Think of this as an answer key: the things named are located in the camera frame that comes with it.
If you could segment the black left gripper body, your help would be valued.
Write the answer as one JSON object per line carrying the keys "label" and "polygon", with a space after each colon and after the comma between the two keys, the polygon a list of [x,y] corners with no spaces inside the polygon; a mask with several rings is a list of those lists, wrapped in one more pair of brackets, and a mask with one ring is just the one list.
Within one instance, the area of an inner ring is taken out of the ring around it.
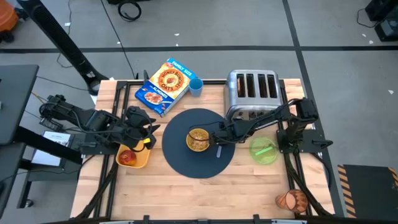
{"label": "black left gripper body", "polygon": [[144,141],[147,149],[152,149],[155,145],[155,137],[153,133],[149,133],[147,128],[151,125],[142,125],[141,121],[144,117],[149,117],[145,110],[138,106],[130,106],[126,110],[124,124],[127,125],[127,136],[136,141]]}

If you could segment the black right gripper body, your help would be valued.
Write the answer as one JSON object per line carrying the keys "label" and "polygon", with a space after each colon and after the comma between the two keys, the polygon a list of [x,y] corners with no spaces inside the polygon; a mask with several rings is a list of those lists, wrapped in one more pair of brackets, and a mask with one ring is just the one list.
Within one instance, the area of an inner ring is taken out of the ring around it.
{"label": "black right gripper body", "polygon": [[246,136],[237,136],[233,124],[228,124],[226,121],[219,121],[218,128],[213,131],[213,144],[238,144],[245,141]]}

